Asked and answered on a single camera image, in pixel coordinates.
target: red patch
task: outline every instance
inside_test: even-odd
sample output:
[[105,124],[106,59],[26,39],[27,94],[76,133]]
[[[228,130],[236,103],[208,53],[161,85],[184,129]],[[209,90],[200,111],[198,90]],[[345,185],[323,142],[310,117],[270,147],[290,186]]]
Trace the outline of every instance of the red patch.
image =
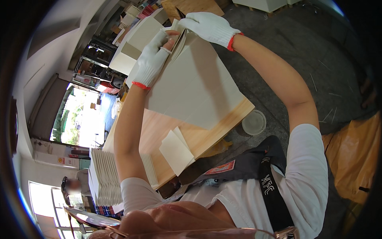
[[221,172],[226,172],[226,171],[229,171],[229,170],[233,170],[234,166],[235,166],[235,160],[233,160],[233,161],[231,161],[229,163],[220,165],[218,167],[214,167],[213,169],[210,169],[207,172],[205,172],[204,175],[218,174],[218,173],[221,173]]

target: warning sign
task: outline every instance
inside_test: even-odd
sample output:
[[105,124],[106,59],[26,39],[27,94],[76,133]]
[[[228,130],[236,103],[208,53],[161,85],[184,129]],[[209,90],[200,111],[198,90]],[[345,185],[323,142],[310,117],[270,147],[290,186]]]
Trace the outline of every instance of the warning sign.
[[65,158],[58,158],[59,164],[65,164]]

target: wooden table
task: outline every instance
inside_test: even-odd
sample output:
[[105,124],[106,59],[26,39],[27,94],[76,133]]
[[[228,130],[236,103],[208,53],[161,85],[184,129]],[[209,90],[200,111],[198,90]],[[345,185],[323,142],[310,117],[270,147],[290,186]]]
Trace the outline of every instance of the wooden table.
[[[178,119],[159,114],[145,109],[143,115],[141,141],[139,144],[140,153],[151,155],[155,173],[158,178],[159,186],[175,177],[175,173],[159,151],[162,140],[170,130],[179,127],[191,153],[195,160],[198,159],[209,148],[218,143],[231,129],[238,125],[242,119],[250,113],[255,106],[243,96],[243,100],[224,117],[213,129],[206,130],[195,125],[188,124]],[[110,133],[106,139],[103,151],[114,153],[114,129],[118,119],[115,120]]]

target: hand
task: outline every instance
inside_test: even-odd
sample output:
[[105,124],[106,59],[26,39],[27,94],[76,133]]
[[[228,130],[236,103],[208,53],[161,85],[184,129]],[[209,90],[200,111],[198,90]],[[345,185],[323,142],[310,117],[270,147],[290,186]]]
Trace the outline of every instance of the hand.
[[175,44],[174,39],[169,38],[169,35],[179,35],[179,32],[160,30],[144,47],[137,60],[139,68],[135,79],[132,81],[133,84],[143,89],[150,89],[149,85],[161,71]]
[[179,21],[179,24],[204,40],[224,46],[231,51],[233,51],[233,36],[242,34],[240,30],[232,28],[226,19],[207,12],[189,13],[186,18]]

